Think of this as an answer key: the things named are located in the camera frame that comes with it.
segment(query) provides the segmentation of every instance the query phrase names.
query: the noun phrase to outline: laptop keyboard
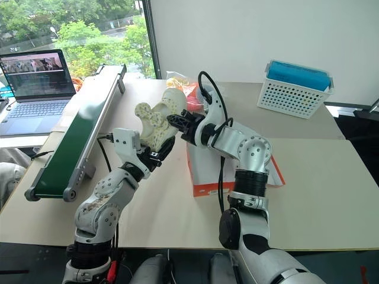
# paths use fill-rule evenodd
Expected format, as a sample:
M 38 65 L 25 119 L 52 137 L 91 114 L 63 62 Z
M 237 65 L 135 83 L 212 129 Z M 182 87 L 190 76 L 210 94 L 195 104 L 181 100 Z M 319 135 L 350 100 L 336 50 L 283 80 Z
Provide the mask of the laptop keyboard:
M 9 114 L 8 118 L 16 117 L 44 117 L 46 115 L 60 115 L 67 102 L 48 104 L 18 104 Z

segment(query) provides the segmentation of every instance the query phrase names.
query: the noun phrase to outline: tabletop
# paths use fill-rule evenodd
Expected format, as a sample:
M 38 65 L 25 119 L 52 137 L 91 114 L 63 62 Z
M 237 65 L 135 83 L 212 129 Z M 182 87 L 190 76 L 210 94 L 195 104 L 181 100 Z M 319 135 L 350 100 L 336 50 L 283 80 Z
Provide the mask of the tabletop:
M 143 101 L 154 105 L 160 100 L 164 88 L 164 81 L 160 80 L 126 82 L 126 93 L 117 104 L 111 106 L 108 113 L 112 115 L 104 121 L 102 132 L 106 133 L 114 127 L 141 130 L 142 125 L 134 116 L 135 105 Z M 240 98 L 241 94 L 235 95 L 236 104 L 246 103 Z M 270 138 L 275 159 L 287 183 L 283 187 L 267 190 L 271 246 L 286 250 L 379 248 L 379 232 L 374 225 L 379 213 L 376 205 L 378 187 L 351 143 L 341 138 L 338 129 L 333 130 L 337 126 L 321 127 L 321 121 L 334 122 L 329 113 L 325 112 L 329 118 L 322 115 L 324 107 L 315 113 L 319 117 L 313 116 L 309 120 L 276 113 L 281 119 L 271 119 L 273 112 L 262 109 L 259 111 L 262 111 L 261 119 L 265 122 L 242 121 L 239 118 L 250 116 L 241 113 L 242 106 L 235 106 L 233 110 L 230 95 L 225 98 L 227 107 L 230 107 L 229 113 L 236 121 L 250 127 L 266 124 L 272 131 L 255 128 Z M 280 131 L 286 121 L 293 119 L 297 127 L 292 134 L 282 131 L 278 135 L 280 137 L 271 137 Z M 276 120 L 281 120 L 283 124 L 275 123 Z M 330 132 L 322 133 L 325 128 Z M 301 131 L 306 129 L 310 129 L 308 137 L 305 131 Z M 315 131 L 321 138 L 315 137 Z M 52 133 L 43 148 L 56 145 L 62 135 Z M 192 196 L 185 146 L 177 135 L 172 153 L 162 167 L 157 168 L 148 180 L 140 182 L 133 200 L 121 215 L 120 247 L 221 247 L 218 241 L 220 212 L 217 196 Z M 105 150 L 112 168 L 119 166 L 113 145 L 106 142 Z M 107 174 L 104 157 L 98 146 L 94 145 L 89 158 L 97 171 L 91 180 L 83 182 L 75 202 L 65 203 L 59 199 L 28 202 L 24 191 L 48 158 L 44 156 L 32 163 L 4 206 L 0 213 L 0 241 L 52 246 L 66 246 L 73 241 L 73 215 L 78 205 L 91 194 L 97 181 Z

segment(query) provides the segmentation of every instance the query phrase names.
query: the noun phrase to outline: blue sponge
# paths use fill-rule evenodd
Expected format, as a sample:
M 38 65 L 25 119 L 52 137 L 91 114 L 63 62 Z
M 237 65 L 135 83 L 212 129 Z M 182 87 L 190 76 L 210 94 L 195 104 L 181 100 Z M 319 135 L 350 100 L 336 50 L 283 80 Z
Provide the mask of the blue sponge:
M 267 78 L 319 91 L 325 91 L 330 85 L 326 72 L 278 61 L 271 62 Z

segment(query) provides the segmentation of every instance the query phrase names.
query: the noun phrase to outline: laptop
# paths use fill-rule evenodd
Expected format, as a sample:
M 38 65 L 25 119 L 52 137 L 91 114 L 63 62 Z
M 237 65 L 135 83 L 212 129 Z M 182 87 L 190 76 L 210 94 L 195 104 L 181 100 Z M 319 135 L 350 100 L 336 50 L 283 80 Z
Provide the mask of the laptop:
M 0 122 L 0 136 L 50 133 L 76 93 L 63 52 L 0 55 L 0 67 L 16 99 Z

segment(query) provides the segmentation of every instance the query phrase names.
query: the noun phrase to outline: plastic bag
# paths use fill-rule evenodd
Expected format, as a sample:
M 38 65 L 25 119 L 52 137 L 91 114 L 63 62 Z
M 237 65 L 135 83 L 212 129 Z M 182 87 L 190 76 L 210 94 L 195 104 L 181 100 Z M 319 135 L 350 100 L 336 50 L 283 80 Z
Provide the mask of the plastic bag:
M 188 111 L 203 111 L 204 99 L 201 96 L 198 82 L 177 72 L 167 71 L 167 88 L 177 88 L 187 97 Z

